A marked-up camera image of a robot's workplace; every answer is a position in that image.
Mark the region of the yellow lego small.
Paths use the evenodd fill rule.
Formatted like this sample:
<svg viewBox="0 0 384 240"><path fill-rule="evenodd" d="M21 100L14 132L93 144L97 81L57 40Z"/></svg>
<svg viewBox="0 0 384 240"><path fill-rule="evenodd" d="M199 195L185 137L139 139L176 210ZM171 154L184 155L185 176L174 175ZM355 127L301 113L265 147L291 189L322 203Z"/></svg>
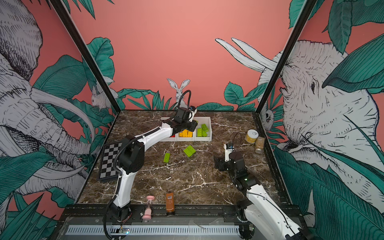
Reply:
<svg viewBox="0 0 384 240"><path fill-rule="evenodd" d="M193 137L193 132L188 131L188 130L183 130L182 132L179 133L180 138L192 138Z"/></svg>

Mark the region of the large green lego plate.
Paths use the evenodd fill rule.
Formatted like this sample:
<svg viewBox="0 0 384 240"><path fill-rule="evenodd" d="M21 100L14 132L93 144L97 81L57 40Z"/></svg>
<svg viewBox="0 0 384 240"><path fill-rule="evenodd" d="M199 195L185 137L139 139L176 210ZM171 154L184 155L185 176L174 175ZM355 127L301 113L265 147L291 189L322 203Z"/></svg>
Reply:
<svg viewBox="0 0 384 240"><path fill-rule="evenodd" d="M194 155L196 153L196 150L191 146L189 145L188 147L186 147L183 152L187 155L187 157L191 157L192 155Z"/></svg>

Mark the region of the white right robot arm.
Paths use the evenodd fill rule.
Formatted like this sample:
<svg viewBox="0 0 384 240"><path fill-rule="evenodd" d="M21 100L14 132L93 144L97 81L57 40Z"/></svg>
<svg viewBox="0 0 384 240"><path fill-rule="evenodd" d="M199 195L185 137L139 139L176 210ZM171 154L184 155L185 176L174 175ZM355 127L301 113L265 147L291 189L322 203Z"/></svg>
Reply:
<svg viewBox="0 0 384 240"><path fill-rule="evenodd" d="M247 198L238 204L241 221L252 223L268 240L314 240L307 228L294 222L269 196L245 166L243 154L232 152L214 158L215 169L227 172L234 186Z"/></svg>

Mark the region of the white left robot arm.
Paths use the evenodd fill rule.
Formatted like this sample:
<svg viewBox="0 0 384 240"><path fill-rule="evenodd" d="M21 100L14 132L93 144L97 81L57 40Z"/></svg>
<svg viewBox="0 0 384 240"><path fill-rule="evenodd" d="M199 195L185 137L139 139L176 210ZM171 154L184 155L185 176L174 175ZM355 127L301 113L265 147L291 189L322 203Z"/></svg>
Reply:
<svg viewBox="0 0 384 240"><path fill-rule="evenodd" d="M195 107L180 107L176 113L163 120L156 128L136 136L128 135L113 160L113 168L119 174L115 194L107 206L107 214L119 222L131 216L131 191L137 172L143 167L145 152L158 142L188 130L193 132L198 122L194 120Z"/></svg>

